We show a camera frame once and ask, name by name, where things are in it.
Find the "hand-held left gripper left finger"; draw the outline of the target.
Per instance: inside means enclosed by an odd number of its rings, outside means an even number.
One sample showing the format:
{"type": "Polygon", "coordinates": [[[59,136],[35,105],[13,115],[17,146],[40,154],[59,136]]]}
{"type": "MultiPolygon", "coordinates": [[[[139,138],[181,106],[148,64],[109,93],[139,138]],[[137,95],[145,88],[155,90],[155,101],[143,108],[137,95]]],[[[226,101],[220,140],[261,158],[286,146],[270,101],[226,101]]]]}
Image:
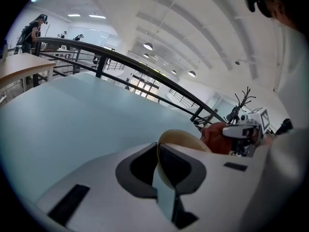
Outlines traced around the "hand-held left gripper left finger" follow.
{"type": "Polygon", "coordinates": [[[53,184],[37,201],[47,216],[74,232],[173,232],[184,227],[184,210],[158,206],[153,178],[157,144],[92,159],[53,184]]]}

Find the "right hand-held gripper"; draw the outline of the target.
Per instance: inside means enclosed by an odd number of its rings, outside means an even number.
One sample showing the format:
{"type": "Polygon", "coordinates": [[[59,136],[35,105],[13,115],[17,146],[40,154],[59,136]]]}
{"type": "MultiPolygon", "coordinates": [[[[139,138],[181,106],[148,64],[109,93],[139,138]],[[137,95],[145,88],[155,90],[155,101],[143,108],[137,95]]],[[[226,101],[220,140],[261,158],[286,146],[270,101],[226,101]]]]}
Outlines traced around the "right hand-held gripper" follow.
{"type": "Polygon", "coordinates": [[[222,134],[229,138],[243,138],[233,141],[232,155],[252,157],[269,126],[270,120],[267,109],[257,108],[241,115],[236,125],[224,127],[222,134]]]}

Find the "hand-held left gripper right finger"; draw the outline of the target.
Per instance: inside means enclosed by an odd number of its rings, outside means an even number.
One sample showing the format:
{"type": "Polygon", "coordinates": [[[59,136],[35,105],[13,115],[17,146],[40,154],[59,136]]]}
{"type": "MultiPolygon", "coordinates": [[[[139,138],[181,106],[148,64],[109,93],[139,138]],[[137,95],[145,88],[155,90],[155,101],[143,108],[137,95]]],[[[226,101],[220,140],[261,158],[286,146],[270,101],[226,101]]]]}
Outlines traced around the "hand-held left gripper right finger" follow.
{"type": "Polygon", "coordinates": [[[175,190],[172,222],[184,232],[239,232],[262,159],[161,144],[158,169],[175,190]]]}

